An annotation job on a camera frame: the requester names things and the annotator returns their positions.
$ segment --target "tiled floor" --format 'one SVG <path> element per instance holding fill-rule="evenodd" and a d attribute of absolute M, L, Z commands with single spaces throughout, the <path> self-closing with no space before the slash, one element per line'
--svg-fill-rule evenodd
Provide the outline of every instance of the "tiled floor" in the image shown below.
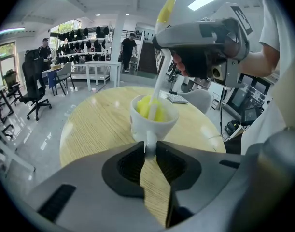
<path fill-rule="evenodd" d="M 46 90 L 46 97 L 53 108 L 52 110 L 48 107 L 41 108 L 38 122 L 35 120 L 35 113 L 32 113 L 30 120 L 27 120 L 26 115 L 31 109 L 30 103 L 18 103 L 17 107 L 13 106 L 15 114 L 11 115 L 8 121 L 14 125 L 14 143 L 18 148 L 16 153 L 36 167 L 36 172 L 31 173 L 12 161 L 5 183 L 14 194 L 24 198 L 32 188 L 60 169 L 59 142 L 68 116 L 87 97 L 113 87 L 113 82 L 108 82 L 107 85 L 100 83 L 98 86 L 92 83 L 93 89 L 88 92 L 86 82 L 76 81 L 74 84 L 75 88 L 69 85 L 66 96 L 60 87 L 57 88 L 58 96 L 53 96 L 51 90 Z M 121 82 L 121 86 L 138 86 L 138 84 Z M 219 111 L 210 109 L 207 116 L 220 131 Z M 224 111 L 223 127 L 231 119 Z"/>
<path fill-rule="evenodd" d="M 152 78 L 152 79 L 157 79 L 157 75 L 149 72 L 142 72 L 142 71 L 135 71 L 134 67 L 129 68 L 129 72 L 124 72 L 123 74 L 128 74 L 128 75 L 134 75 L 134 76 L 141 76 L 141 77 L 146 77 L 146 78 Z"/>

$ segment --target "white cup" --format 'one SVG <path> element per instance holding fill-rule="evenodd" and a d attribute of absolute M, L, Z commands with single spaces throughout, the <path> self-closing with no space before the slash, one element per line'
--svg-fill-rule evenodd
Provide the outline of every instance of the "white cup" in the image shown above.
<path fill-rule="evenodd" d="M 137 112 L 137 103 L 145 95 L 139 95 L 130 103 L 131 135 L 136 142 L 144 141 L 145 157 L 153 158 L 156 155 L 157 141 L 162 141 L 172 129 L 178 119 L 178 110 L 167 99 L 158 98 L 165 109 L 168 121 L 156 122 L 142 117 Z"/>

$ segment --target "round table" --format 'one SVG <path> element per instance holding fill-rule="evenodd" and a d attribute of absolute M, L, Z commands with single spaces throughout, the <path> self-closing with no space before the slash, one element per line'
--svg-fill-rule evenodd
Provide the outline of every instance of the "round table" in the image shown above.
<path fill-rule="evenodd" d="M 79 104 L 64 125 L 60 139 L 60 162 L 72 161 L 110 148 L 133 143 L 130 134 L 130 101 L 154 89 L 117 87 L 101 91 Z M 174 104 L 179 119 L 164 141 L 191 148 L 225 153 L 225 145 L 212 122 L 191 104 Z M 165 225 L 170 185 L 156 160 L 145 161 L 140 185 L 145 190 L 145 205 Z"/>

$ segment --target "yellow sponge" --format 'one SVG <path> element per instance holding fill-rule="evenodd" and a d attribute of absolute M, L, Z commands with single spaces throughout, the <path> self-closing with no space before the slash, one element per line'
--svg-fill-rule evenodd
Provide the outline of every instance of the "yellow sponge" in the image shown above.
<path fill-rule="evenodd" d="M 142 100 L 137 102 L 137 112 L 141 114 L 142 117 L 148 118 L 149 111 L 151 109 L 151 106 L 149 104 L 149 101 L 151 100 L 151 95 L 144 96 Z M 166 112 L 165 109 L 162 107 L 161 103 L 158 99 L 153 100 L 153 105 L 157 105 L 157 110 L 155 114 L 154 121 L 158 122 L 165 122 L 166 121 Z"/>

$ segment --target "man in black shirt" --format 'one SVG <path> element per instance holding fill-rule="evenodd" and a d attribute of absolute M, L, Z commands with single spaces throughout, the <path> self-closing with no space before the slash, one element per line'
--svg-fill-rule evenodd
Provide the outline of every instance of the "man in black shirt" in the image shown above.
<path fill-rule="evenodd" d="M 123 40 L 121 44 L 121 53 L 123 53 L 123 65 L 125 72 L 129 72 L 129 62 L 132 57 L 132 49 L 133 47 L 136 49 L 136 55 L 138 54 L 137 44 L 134 40 L 134 33 L 130 34 L 129 38 Z"/>
<path fill-rule="evenodd" d="M 51 49 L 48 46 L 48 42 L 49 42 L 48 39 L 47 38 L 44 38 L 42 40 L 42 46 L 40 46 L 38 48 L 39 56 L 40 57 L 43 57 L 43 59 L 44 59 L 44 70 L 48 70 L 49 69 L 48 58 L 50 57 Z"/>

